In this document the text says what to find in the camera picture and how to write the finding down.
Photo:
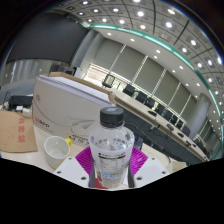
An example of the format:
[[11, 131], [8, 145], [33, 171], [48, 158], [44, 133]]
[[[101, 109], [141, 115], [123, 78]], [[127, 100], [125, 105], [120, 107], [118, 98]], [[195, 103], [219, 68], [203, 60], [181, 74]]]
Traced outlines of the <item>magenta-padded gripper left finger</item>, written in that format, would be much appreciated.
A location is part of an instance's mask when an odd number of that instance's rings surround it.
[[95, 170], [90, 148], [85, 148], [75, 157], [66, 158], [54, 174], [78, 186], [93, 188]]

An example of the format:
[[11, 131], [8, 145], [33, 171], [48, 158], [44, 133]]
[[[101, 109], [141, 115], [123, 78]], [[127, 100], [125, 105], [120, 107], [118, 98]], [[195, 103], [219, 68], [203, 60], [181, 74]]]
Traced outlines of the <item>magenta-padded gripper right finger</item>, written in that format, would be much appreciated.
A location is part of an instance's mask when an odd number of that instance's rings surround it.
[[156, 157], [148, 157], [137, 148], [133, 148], [128, 168], [128, 186], [140, 188], [169, 174]]

